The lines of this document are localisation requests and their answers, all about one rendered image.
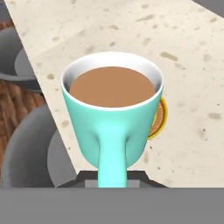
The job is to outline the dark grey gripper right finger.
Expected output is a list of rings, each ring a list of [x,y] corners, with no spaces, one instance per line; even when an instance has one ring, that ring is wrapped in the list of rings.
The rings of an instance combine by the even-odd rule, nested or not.
[[[149,179],[145,171],[127,171],[128,188],[165,188],[152,179]]]

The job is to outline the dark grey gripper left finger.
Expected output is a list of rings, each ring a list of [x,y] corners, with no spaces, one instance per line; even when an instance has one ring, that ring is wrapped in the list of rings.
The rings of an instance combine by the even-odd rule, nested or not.
[[[75,180],[71,180],[59,188],[96,188],[97,171],[80,171]]]

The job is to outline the grey chair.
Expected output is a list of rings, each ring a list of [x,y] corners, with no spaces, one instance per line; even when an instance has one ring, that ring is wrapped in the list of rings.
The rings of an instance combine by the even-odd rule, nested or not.
[[[0,80],[41,92],[22,42],[12,27],[0,31]]]
[[[15,129],[4,153],[2,187],[58,187],[76,171],[47,105],[35,108]]]

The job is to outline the turquoise cup of tea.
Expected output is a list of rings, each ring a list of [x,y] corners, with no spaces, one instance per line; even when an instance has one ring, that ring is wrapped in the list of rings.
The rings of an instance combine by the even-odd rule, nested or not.
[[[72,82],[99,67],[125,67],[143,74],[156,93],[124,108],[86,104],[69,94]],[[164,77],[148,59],[128,52],[97,52],[73,61],[61,75],[66,108],[83,157],[98,169],[98,186],[125,188],[127,168],[143,154],[164,88]]]

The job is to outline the yellow-rimmed brown saucer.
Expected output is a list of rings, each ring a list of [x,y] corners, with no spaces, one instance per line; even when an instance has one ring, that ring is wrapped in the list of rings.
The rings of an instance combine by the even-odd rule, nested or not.
[[[160,103],[157,107],[157,113],[155,114],[154,121],[150,129],[150,134],[148,136],[149,140],[156,137],[163,130],[167,122],[167,117],[168,107],[165,98],[162,97],[160,99]]]

